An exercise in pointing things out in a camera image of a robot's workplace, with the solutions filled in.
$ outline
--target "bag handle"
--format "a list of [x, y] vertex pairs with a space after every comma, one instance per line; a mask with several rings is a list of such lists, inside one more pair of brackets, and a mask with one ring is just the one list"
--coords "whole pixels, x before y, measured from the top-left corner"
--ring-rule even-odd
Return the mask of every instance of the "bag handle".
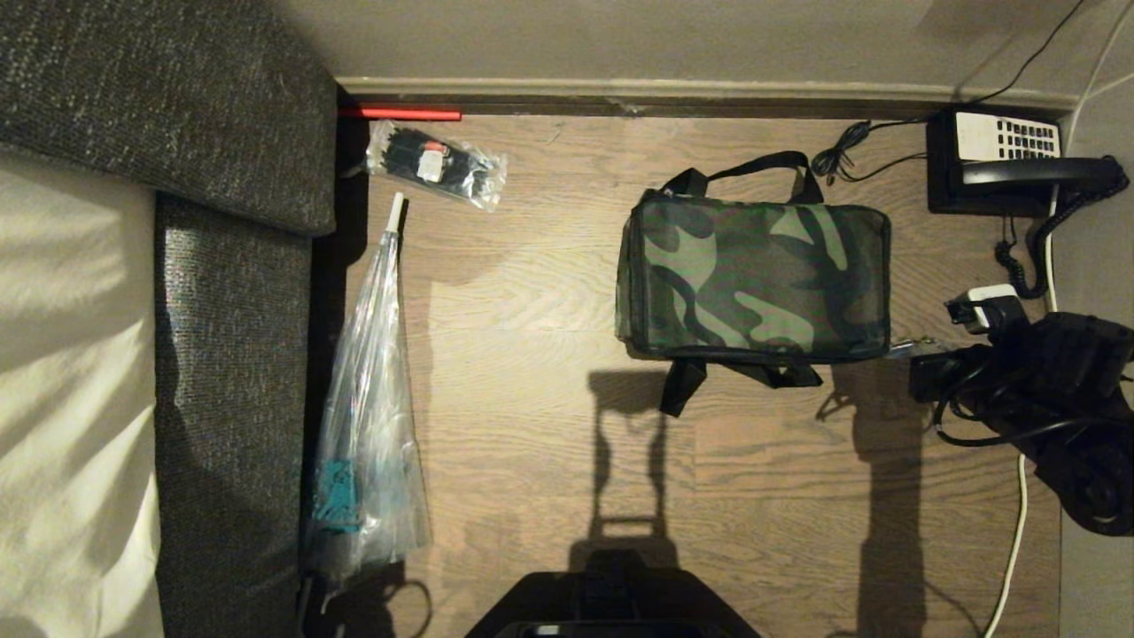
[[794, 194], [789, 204], [821, 204], [823, 203], [823, 190], [819, 187], [814, 173], [811, 172], [811, 163], [807, 155], [799, 151], [780, 151], [770, 155], [763, 155], [754, 160], [746, 161], [739, 165], [734, 165], [727, 170], [713, 172], [705, 177], [703, 172], [695, 168], [689, 168], [674, 177], [661, 187], [662, 190], [675, 195], [694, 195], [703, 197], [709, 189], [709, 182], [723, 177], [739, 177], [752, 175], [769, 168], [802, 168], [803, 189]]
[[[806, 364], [789, 364], [782, 367], [769, 364], [723, 364], [723, 366], [772, 390], [823, 385], [819, 373]], [[704, 359], [675, 359], [669, 367], [669, 375], [666, 376], [666, 388], [661, 393], [661, 406], [658, 409], [670, 417], [680, 417], [685, 405], [708, 378]]]

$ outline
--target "red pen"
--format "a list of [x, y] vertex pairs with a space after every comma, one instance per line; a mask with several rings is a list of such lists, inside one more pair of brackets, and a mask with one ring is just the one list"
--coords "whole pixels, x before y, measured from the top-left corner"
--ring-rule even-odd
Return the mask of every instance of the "red pen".
[[364, 117], [367, 119], [415, 119], [432, 121], [460, 121], [460, 111], [437, 111], [418, 109], [384, 109], [376, 107], [342, 107], [339, 117]]

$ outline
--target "gray sofa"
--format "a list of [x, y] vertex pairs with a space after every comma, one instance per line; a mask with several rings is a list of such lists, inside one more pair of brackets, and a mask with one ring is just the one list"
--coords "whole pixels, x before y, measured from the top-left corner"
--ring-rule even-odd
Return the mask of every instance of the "gray sofa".
[[0, 147], [158, 190], [166, 636], [294, 635], [336, 86], [259, 0], [0, 5]]

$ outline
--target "plastic packet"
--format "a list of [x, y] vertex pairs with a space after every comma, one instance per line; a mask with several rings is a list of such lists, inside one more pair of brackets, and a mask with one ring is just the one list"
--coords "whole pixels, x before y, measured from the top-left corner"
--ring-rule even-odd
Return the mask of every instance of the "plastic packet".
[[429, 543], [398, 299], [401, 193], [335, 354], [315, 457], [306, 567], [328, 595]]
[[508, 176], [507, 155], [439, 139], [388, 119], [370, 125], [366, 171], [386, 172], [489, 212], [500, 203]]

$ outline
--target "telephone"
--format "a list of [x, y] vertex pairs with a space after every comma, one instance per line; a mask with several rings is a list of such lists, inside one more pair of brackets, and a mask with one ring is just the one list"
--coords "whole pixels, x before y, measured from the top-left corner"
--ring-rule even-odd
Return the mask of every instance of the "telephone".
[[954, 214], [1047, 216], [1051, 187], [1110, 188], [1114, 161], [1065, 158], [1059, 126], [995, 110], [956, 108], [925, 125], [929, 209]]

